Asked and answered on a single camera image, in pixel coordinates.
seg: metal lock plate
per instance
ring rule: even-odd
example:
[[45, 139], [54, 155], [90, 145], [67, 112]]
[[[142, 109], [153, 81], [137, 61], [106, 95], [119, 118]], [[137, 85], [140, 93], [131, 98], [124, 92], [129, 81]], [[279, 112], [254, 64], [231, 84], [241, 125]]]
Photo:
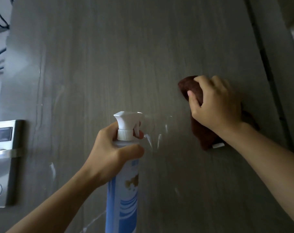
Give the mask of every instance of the metal lock plate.
[[23, 120], [0, 122], [0, 208], [12, 204]]

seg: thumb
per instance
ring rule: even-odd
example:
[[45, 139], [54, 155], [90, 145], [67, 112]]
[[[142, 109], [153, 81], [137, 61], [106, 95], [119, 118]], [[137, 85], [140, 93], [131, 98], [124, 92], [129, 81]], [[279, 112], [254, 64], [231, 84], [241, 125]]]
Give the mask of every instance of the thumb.
[[141, 158], [144, 155], [145, 150], [139, 144], [133, 144], [120, 148], [119, 153], [124, 161], [128, 161]]
[[191, 112], [193, 113], [195, 111], [198, 111], [201, 107], [196, 98], [196, 95], [192, 91], [188, 91], [187, 94], [189, 97], [189, 105], [190, 105]]

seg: ribbed bottle cap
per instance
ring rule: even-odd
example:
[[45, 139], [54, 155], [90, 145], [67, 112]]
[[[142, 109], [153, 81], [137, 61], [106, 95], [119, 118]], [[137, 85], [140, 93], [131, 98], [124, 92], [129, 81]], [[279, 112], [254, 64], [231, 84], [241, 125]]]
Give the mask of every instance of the ribbed bottle cap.
[[118, 129], [118, 137], [119, 141], [132, 141], [133, 140], [133, 130], [121, 130]]

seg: microfiber cloth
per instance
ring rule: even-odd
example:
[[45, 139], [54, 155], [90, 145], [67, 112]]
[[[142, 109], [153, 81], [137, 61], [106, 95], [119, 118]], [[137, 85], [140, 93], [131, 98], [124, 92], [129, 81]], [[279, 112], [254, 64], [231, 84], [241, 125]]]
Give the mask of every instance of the microfiber cloth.
[[[193, 80], [195, 77], [197, 76], [190, 76], [182, 79], [178, 83], [178, 87], [187, 101], [189, 101], [187, 92], [190, 90], [196, 95], [199, 105], [202, 105], [203, 91], [200, 87], [200, 84]], [[190, 119], [192, 133], [198, 138], [203, 150], [211, 148], [213, 144], [223, 142], [212, 130], [200, 124], [192, 116]], [[255, 129], [259, 130], [259, 126], [252, 115], [244, 110], [242, 110], [242, 120], [252, 125]]]

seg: gray wooden door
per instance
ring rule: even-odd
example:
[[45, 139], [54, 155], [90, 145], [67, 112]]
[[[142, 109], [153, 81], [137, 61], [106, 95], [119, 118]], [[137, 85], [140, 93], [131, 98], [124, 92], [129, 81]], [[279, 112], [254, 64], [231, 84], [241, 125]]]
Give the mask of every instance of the gray wooden door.
[[[230, 147], [201, 150], [180, 79], [215, 74], [241, 93], [262, 133], [285, 145], [243, 0], [16, 0], [0, 121], [25, 119], [18, 202], [0, 232], [83, 165], [122, 110], [144, 113], [138, 230], [294, 232], [294, 223]], [[104, 232], [106, 186], [67, 232]]]

